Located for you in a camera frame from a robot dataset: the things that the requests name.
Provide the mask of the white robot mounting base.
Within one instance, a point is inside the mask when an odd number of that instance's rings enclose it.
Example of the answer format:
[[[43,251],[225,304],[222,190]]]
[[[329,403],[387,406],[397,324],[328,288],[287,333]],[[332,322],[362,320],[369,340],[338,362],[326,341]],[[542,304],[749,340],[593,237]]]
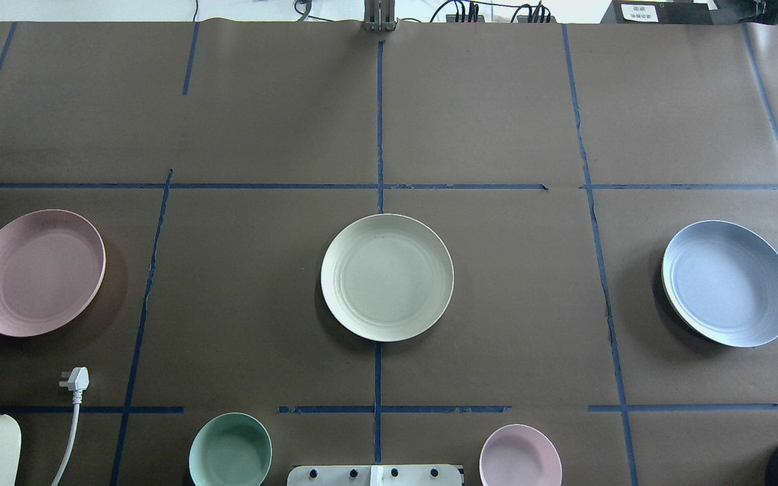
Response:
[[[464,485],[462,466],[453,464],[302,465],[287,485]]]

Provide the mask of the blue plate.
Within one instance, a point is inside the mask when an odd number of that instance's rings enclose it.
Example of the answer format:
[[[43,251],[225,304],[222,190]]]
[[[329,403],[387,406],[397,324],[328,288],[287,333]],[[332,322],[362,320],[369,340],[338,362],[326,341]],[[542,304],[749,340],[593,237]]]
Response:
[[[705,219],[679,230],[661,280],[676,314],[708,340],[754,348],[778,338],[778,252],[743,225]]]

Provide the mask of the cream white plate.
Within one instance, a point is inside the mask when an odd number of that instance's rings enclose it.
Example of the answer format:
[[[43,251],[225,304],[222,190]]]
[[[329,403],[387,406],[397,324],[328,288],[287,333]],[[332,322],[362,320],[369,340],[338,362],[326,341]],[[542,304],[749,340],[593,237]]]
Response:
[[[332,316],[375,342],[400,342],[432,328],[450,305],[454,286],[442,238],[399,213],[347,225],[321,262],[321,293]]]

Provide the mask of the pink bowl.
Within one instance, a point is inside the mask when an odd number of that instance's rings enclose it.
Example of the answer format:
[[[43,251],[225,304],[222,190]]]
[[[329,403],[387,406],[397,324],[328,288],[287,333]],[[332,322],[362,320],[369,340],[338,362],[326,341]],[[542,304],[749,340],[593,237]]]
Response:
[[[541,431],[523,424],[494,431],[479,453],[482,485],[561,485],[563,465]]]

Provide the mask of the green bowl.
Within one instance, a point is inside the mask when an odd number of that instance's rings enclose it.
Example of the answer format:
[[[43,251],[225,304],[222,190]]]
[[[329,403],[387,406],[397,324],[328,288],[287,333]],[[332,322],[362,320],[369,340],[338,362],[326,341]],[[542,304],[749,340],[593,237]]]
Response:
[[[273,446],[259,419],[241,412],[203,425],[188,456],[194,485],[261,485],[271,468]]]

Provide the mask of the aluminium frame post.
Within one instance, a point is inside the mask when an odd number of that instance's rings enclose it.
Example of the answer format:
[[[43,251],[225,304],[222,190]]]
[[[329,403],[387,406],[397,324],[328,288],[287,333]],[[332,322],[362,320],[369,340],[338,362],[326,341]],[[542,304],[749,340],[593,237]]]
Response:
[[[367,32],[392,32],[397,28],[395,0],[364,0],[362,28]]]

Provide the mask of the pink plate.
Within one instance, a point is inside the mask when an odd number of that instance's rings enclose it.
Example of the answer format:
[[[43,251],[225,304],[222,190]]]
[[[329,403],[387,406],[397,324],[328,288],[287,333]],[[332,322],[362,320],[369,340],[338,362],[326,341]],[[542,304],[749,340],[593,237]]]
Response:
[[[0,228],[0,335],[29,338],[72,322],[95,299],[105,243],[78,213],[45,209]]]

